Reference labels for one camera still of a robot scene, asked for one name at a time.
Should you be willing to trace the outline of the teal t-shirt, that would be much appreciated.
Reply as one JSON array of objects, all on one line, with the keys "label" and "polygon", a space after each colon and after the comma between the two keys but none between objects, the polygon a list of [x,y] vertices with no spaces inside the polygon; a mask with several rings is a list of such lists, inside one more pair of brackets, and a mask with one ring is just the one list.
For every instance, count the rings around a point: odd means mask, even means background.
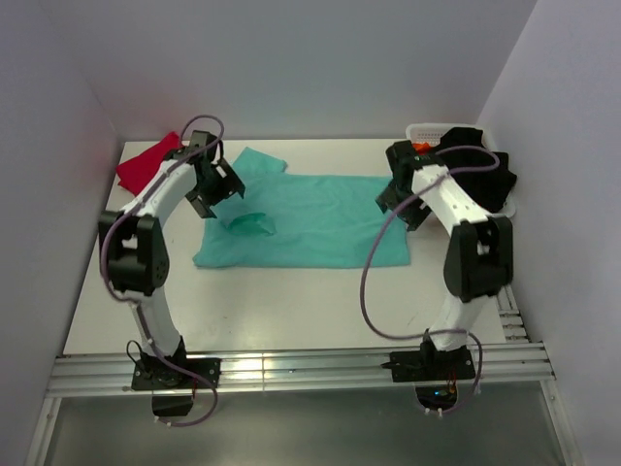
[{"label": "teal t-shirt", "polygon": [[244,148],[232,167],[245,185],[213,207],[193,257],[198,268],[361,268],[409,264],[407,228],[385,222],[376,197],[383,177],[294,175],[284,160]]}]

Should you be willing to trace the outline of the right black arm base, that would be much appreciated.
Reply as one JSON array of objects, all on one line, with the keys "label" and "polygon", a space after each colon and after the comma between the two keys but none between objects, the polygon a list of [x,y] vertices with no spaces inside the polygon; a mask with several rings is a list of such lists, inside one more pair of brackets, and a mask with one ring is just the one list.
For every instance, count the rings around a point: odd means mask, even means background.
[{"label": "right black arm base", "polygon": [[457,383],[475,377],[472,354],[466,347],[393,351],[380,367],[390,371],[393,383],[414,383],[418,402],[436,411],[453,408],[459,396]]}]

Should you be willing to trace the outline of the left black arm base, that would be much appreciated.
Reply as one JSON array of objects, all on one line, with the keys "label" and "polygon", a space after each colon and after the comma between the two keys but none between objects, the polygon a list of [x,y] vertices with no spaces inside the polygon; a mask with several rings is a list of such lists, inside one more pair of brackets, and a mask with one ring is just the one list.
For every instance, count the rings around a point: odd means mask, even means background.
[{"label": "left black arm base", "polygon": [[[185,370],[206,379],[213,387],[218,386],[221,360],[219,358],[189,358],[181,363]],[[152,392],[151,408],[156,416],[185,417],[193,408],[196,389],[210,387],[186,374],[182,374],[157,357],[144,355],[136,363],[131,389]]]}]

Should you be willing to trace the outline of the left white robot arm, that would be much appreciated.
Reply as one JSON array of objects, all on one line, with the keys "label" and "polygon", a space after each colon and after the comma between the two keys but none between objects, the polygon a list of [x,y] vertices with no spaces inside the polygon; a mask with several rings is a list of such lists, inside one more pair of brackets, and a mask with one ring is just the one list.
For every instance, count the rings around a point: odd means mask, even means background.
[{"label": "left white robot arm", "polygon": [[165,294],[170,256],[164,226],[182,201],[201,219],[213,208],[245,195],[245,186],[224,158],[220,136],[192,132],[189,144],[167,152],[155,176],[130,203],[99,217],[100,274],[112,298],[132,309],[141,337],[143,370],[167,387],[189,375],[183,337]]}]

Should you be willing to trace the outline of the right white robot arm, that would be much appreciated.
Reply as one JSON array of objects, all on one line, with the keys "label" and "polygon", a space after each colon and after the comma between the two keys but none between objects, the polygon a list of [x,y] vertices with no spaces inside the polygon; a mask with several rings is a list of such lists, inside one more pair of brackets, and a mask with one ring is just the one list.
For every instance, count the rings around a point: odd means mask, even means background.
[{"label": "right white robot arm", "polygon": [[383,212],[401,219],[411,230],[434,214],[449,235],[441,313],[424,332],[413,362],[405,365],[427,379],[441,378],[451,369],[471,368],[468,332],[484,305],[513,278],[510,220],[492,216],[457,182],[460,175],[499,168],[496,153],[484,147],[474,151],[490,157],[490,163],[450,168],[442,160],[450,149],[419,153],[412,142],[397,142],[386,151],[392,179],[376,199]]}]

